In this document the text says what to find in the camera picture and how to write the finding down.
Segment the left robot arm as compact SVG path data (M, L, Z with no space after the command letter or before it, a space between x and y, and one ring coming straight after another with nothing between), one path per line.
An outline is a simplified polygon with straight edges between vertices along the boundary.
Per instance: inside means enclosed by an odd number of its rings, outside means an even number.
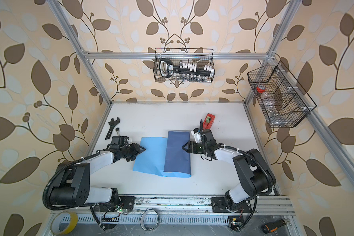
M42 194L44 206L50 210L105 205L108 209L123 206L116 188L93 187L90 176L121 159L135 161L146 148L132 143L127 136L114 136L111 143L94 154L60 164Z

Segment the light blue wrapping paper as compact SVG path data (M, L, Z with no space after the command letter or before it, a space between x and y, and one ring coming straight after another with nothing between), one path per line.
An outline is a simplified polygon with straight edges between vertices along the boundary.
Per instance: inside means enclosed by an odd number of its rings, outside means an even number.
M136 157L133 171L169 178L191 177L190 154L183 145L190 141L189 132L169 131L168 137L143 137L146 150Z

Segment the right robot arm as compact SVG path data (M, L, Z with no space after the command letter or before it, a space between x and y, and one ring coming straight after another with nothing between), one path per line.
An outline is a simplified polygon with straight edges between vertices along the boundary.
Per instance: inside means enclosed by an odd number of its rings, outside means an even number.
M224 195L224 209L237 212L242 204L272 193L276 179L265 159L257 149L243 151L217 143L211 130L196 128L193 130L194 141L182 146L187 153L205 156L207 161L224 161L233 165L239 177L239 184Z

